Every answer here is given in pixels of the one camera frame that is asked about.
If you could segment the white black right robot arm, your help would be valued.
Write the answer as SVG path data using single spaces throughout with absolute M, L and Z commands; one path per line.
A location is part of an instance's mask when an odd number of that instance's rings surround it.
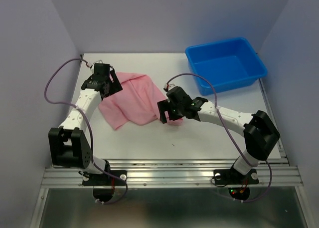
M 231 181 L 241 183 L 260 161 L 266 161 L 277 144 L 280 133 L 264 111 L 254 114 L 238 112 L 215 105 L 206 98 L 191 99 L 179 86 L 168 90 L 167 99 L 158 102 L 160 121 L 176 121 L 183 117 L 221 126 L 228 136 L 231 132 L 241 135 L 245 150 L 229 171 Z

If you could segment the pink t-shirt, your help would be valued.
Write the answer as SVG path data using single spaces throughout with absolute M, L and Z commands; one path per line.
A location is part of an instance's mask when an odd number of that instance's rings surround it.
M 160 119 L 158 102 L 165 96 L 145 74 L 116 73 L 122 91 L 104 98 L 98 109 L 105 121 L 118 130 L 128 122 L 146 125 Z

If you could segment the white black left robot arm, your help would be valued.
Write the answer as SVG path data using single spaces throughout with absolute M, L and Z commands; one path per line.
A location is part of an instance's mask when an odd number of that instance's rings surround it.
M 89 121 L 103 99 L 122 91 L 122 86 L 110 64 L 96 63 L 91 66 L 92 74 L 80 87 L 79 97 L 71 107 L 66 119 L 48 132 L 52 163 L 56 166 L 78 168 L 94 174 L 99 185 L 111 179 L 108 161 L 93 155 L 93 135 Z

